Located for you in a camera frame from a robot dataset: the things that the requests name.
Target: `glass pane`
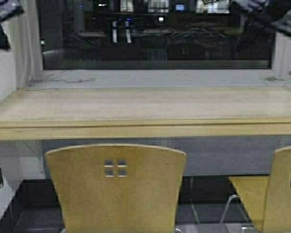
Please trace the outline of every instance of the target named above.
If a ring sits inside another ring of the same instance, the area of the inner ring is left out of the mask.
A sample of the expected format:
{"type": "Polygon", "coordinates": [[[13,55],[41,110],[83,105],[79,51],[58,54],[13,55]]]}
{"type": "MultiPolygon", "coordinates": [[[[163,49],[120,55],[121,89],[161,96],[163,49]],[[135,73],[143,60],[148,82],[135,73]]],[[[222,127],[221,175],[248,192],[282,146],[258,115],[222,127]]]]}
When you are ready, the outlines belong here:
{"type": "Polygon", "coordinates": [[[274,34],[236,45],[229,0],[38,0],[45,69],[269,68],[274,34]]]}

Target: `wooden tabletop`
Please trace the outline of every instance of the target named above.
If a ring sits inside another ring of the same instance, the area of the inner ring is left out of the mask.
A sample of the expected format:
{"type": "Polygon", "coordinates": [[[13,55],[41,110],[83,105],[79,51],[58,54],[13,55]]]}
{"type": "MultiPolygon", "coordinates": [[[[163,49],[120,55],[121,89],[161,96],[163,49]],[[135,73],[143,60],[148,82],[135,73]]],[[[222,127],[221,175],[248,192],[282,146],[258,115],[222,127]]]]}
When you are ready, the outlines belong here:
{"type": "Polygon", "coordinates": [[[291,87],[19,89],[0,140],[291,134],[291,87]]]}

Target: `wooden chair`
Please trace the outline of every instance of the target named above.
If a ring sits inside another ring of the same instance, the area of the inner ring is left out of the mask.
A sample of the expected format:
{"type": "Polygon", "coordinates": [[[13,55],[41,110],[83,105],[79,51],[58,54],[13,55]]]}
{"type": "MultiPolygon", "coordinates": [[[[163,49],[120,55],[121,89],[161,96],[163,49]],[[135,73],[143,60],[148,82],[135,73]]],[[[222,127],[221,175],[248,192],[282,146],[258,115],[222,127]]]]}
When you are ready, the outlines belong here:
{"type": "Polygon", "coordinates": [[[68,233],[173,233],[186,154],[128,144],[53,150],[46,161],[68,233]]]}
{"type": "Polygon", "coordinates": [[[258,231],[291,232],[291,147],[275,151],[270,176],[229,179],[258,231]]]}

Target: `white window frame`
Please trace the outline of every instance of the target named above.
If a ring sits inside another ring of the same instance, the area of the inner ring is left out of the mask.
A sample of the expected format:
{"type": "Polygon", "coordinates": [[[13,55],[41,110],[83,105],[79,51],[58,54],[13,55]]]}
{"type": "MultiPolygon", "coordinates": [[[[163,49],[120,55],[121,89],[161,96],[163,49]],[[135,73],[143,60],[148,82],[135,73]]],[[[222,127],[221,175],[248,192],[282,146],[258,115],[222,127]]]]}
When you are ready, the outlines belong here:
{"type": "Polygon", "coordinates": [[[282,78],[291,82],[291,38],[285,37],[285,51],[282,78]]]}

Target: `dark floor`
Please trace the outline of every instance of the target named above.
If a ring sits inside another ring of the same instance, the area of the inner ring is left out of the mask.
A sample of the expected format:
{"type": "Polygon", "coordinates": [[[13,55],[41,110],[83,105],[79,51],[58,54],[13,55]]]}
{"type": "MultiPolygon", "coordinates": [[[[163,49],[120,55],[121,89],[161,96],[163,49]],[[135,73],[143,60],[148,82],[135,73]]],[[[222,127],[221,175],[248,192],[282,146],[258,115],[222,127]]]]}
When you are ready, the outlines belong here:
{"type": "MultiPolygon", "coordinates": [[[[197,218],[191,204],[181,204],[178,207],[176,225],[185,229],[185,232],[192,232],[195,226],[200,224],[218,223],[224,210],[224,204],[195,204],[197,218]]],[[[247,219],[242,207],[238,203],[232,204],[226,222],[246,223],[247,219]]],[[[203,227],[199,225],[198,232],[203,232],[203,227]]],[[[15,229],[14,233],[59,233],[64,228],[60,208],[31,208],[25,210],[15,229]]]]}

